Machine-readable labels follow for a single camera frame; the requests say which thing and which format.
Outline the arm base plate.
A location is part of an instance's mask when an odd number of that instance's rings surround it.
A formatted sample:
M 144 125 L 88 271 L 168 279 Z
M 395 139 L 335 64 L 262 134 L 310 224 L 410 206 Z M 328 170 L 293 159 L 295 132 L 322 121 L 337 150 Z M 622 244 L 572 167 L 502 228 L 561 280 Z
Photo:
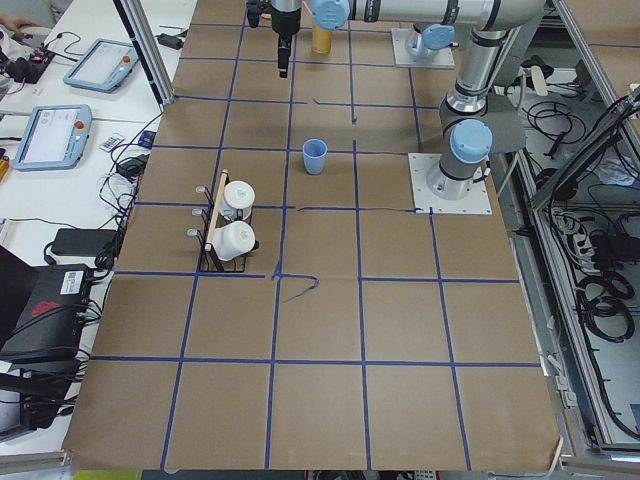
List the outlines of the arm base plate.
M 451 44 L 455 27 L 433 24 L 418 32 L 414 28 L 391 30 L 395 65 L 405 68 L 453 69 Z
M 480 168 L 467 180 L 453 180 L 440 169 L 440 154 L 409 153 L 414 210 L 422 214 L 491 215 Z

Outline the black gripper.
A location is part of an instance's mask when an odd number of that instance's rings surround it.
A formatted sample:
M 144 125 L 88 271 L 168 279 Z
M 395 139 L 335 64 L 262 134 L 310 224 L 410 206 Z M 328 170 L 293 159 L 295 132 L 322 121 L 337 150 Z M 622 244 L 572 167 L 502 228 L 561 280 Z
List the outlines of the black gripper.
M 272 29 L 278 37 L 278 73 L 287 78 L 291 56 L 291 37 L 300 29 L 300 0 L 271 0 Z

